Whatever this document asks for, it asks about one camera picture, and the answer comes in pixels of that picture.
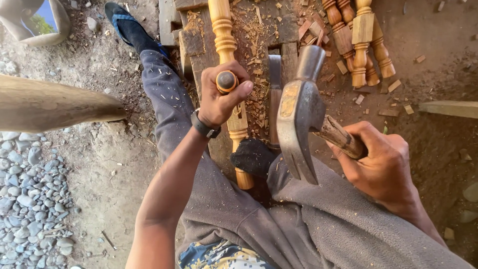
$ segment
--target dirt ground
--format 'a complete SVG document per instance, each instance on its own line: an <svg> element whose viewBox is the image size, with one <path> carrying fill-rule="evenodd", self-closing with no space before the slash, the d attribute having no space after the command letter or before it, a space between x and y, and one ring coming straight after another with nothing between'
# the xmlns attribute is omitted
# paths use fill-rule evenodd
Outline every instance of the dirt ground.
<svg viewBox="0 0 478 269"><path fill-rule="evenodd" d="M143 26L151 35L158 34L158 3L153 0L125 0L131 13L143 16ZM156 146L151 131L155 119L151 104L141 88L141 73L135 70L139 58L132 48L121 42L106 18L99 19L101 34L87 28L86 17L97 18L103 1L92 1L86 8L85 0L78 1L80 11L67 12L73 23L73 38L57 46L32 48L20 45L9 34L0 31L0 51L9 52L9 58L21 67L20 72L30 78L59 82L89 90L103 92L111 89L130 113L121 123L84 123L66 134L61 131L47 133L50 141L58 145L59 154L73 167L68 178L71 192L82 213L69 216L69 225L75 233L75 251L69 264L85 268L124 267L134 235L134 220L144 192L159 167ZM301 8L293 0L295 9ZM370 121L379 130L388 127L389 134L402 135L410 146L413 180L422 202L438 231L454 229L455 241L450 249L478 266L478 222L459 222L463 209L478 211L478 204L466 201L462 192L476 182L478 169L478 121L418 112L418 104L431 100L476 101L478 92L478 5L474 1L461 4L450 0L443 11L436 12L439 1L415 0L375 1L372 10L382 23L385 44L397 74L386 79L365 100L357 105L352 100L359 93L352 91L350 74L339 73L335 63L338 53L333 42L326 46L333 52L323 68L322 77L334 73L331 82L320 81L320 90L334 93L323 95L328 113L343 125L357 121ZM420 64L414 59L425 55ZM402 86L391 94L380 94L381 87L400 79ZM379 116L378 111L398 103L400 116ZM414 114L407 115L404 104L411 104ZM130 124L135 124L140 135L133 136ZM341 174L339 163L331 159L331 151L318 137L310 136L314 156ZM458 151L468 150L473 161L463 162ZM107 242L100 243L105 231L118 247L113 250ZM86 231L84 238L80 232ZM176 244L184 237L178 225ZM103 257L95 256L106 250ZM87 258L91 251L93 258Z"/></svg>

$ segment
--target gray sweatpants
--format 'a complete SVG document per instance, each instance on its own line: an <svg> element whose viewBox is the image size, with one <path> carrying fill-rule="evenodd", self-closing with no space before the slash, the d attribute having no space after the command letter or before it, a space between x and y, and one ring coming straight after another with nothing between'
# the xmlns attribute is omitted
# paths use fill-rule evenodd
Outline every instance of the gray sweatpants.
<svg viewBox="0 0 478 269"><path fill-rule="evenodd" d="M164 162L191 127L194 108L163 55L147 50L141 60ZM273 199L290 203L266 209L203 156L181 216L186 234L177 255L192 242L211 244L224 238L283 269L472 268L409 222L369 202L317 159L319 185L314 186L293 179L279 156L267 184Z"/></svg>

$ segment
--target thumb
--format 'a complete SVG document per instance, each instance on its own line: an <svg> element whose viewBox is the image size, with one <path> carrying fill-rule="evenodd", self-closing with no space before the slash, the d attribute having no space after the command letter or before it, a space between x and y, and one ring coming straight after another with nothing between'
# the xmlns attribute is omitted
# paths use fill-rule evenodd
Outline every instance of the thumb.
<svg viewBox="0 0 478 269"><path fill-rule="evenodd" d="M352 168L355 168L357 165L356 160L350 158L347 154L345 154L340 148L329 141L327 142L327 146L332 150L334 153L335 157L337 157L337 160L340 162L340 165L342 166L342 169L344 170L344 173Z"/></svg>
<svg viewBox="0 0 478 269"><path fill-rule="evenodd" d="M233 109L236 105L246 100L252 92L252 81L246 80L233 89L228 95L224 95L221 99L228 109Z"/></svg>

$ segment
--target hammer head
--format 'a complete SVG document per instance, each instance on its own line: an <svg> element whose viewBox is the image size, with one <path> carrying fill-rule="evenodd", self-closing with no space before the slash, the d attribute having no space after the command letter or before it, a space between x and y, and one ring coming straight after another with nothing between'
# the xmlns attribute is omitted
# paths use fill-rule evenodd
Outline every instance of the hammer head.
<svg viewBox="0 0 478 269"><path fill-rule="evenodd" d="M326 106L315 84L326 57L315 45L302 47L294 81L282 90L277 114L277 135L284 160L296 179L317 185L309 150L309 132L322 128Z"/></svg>

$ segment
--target black watch strap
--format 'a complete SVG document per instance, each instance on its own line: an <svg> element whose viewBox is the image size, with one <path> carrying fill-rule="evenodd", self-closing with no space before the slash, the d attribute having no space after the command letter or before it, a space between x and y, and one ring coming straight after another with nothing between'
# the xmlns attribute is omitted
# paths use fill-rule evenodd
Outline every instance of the black watch strap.
<svg viewBox="0 0 478 269"><path fill-rule="evenodd" d="M202 123L197 115L199 114L199 109L196 109L193 114L191 115L191 123L193 124L196 130L204 135L207 138L216 138L221 133L221 127L219 129L214 130L207 127L204 123Z"/></svg>

